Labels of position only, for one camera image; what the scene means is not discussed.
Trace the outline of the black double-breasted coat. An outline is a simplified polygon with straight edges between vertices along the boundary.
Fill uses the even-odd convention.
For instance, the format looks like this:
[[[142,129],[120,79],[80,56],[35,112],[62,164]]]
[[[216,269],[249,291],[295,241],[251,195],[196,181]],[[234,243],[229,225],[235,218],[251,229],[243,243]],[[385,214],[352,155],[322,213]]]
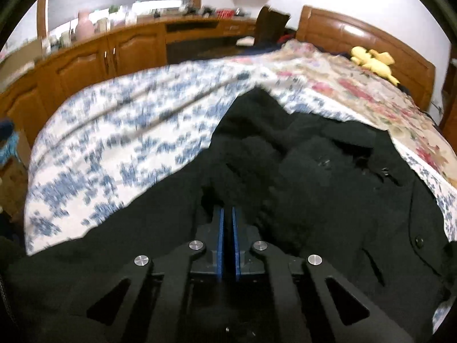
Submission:
[[[113,275],[137,256],[159,258],[225,211],[223,275],[204,342],[273,342],[259,283],[235,274],[232,209],[285,254],[327,259],[412,337],[454,342],[456,243],[437,200],[387,132],[357,121],[288,113],[261,88],[238,97],[211,144],[84,238],[10,264],[3,280],[7,342],[83,342],[66,313],[83,278]]]

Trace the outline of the blue floral white quilt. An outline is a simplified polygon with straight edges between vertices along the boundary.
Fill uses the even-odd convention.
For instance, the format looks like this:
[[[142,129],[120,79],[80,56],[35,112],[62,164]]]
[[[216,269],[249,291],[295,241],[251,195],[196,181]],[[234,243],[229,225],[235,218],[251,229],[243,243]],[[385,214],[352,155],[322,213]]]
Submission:
[[[24,257],[84,238],[209,147],[232,103],[258,87],[288,113],[357,121],[387,132],[434,194],[456,243],[456,187],[416,153],[355,111],[267,67],[232,59],[140,71],[86,87],[66,100],[32,150],[24,209]],[[433,313],[437,328],[456,300]]]

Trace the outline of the red floral beige blanket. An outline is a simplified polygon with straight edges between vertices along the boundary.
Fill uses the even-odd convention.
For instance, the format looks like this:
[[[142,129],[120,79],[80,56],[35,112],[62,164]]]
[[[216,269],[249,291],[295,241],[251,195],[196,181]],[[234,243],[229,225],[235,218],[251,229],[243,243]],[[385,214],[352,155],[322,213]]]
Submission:
[[[352,61],[295,39],[271,53],[241,55],[232,60],[267,67],[280,78],[299,79],[305,87],[389,131],[443,177],[456,179],[456,154],[432,119],[416,106],[412,97]]]

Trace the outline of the long wooden desk cabinet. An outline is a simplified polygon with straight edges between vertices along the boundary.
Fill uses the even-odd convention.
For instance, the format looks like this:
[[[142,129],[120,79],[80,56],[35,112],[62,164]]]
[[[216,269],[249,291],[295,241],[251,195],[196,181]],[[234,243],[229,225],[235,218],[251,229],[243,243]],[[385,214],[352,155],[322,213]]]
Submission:
[[[34,143],[69,97],[108,79],[167,65],[174,43],[236,38],[254,32],[246,18],[160,18],[116,28],[40,60],[1,93],[1,117]]]

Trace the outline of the wooden bed headboard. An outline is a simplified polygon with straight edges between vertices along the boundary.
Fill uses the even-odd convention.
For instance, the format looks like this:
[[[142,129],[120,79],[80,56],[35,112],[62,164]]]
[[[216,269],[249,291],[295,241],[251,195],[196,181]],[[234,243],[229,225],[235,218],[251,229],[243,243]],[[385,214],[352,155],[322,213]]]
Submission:
[[[396,37],[348,15],[305,5],[300,14],[296,39],[328,52],[349,52],[353,47],[388,52],[395,60],[392,74],[405,86],[416,106],[429,109],[434,88],[435,66]]]

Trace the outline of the yellow plush toy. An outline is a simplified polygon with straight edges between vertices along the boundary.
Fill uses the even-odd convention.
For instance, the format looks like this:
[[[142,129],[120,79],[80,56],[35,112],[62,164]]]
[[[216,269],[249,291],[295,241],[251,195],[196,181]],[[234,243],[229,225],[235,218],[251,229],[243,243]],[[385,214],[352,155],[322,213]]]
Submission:
[[[392,75],[390,67],[395,64],[395,60],[388,52],[379,53],[376,50],[367,50],[364,47],[357,46],[351,49],[350,54],[351,61],[356,65],[388,80],[394,86],[400,83]]]

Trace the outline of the pink thermos jug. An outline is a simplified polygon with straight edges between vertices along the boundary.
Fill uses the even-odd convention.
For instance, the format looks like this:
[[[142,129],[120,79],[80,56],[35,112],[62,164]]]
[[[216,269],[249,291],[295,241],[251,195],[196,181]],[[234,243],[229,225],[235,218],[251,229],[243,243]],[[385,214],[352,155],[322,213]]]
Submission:
[[[77,41],[82,41],[91,38],[95,34],[95,28],[89,19],[89,12],[81,10],[78,15],[78,23],[75,28],[75,36]]]

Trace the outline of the dark wooden chair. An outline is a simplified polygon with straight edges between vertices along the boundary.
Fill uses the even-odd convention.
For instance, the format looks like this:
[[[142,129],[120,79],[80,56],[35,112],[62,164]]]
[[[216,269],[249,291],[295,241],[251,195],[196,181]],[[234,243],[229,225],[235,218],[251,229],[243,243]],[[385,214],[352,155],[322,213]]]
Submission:
[[[284,14],[271,9],[268,5],[262,7],[256,19],[254,45],[276,43],[283,34],[290,14]]]

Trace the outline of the red basket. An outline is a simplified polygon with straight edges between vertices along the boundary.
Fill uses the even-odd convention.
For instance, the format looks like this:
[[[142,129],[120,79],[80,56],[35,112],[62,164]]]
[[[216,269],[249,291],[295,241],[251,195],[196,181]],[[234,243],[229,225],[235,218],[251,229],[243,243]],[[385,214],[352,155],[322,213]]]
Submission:
[[[217,9],[215,13],[218,19],[232,19],[235,16],[234,9]]]

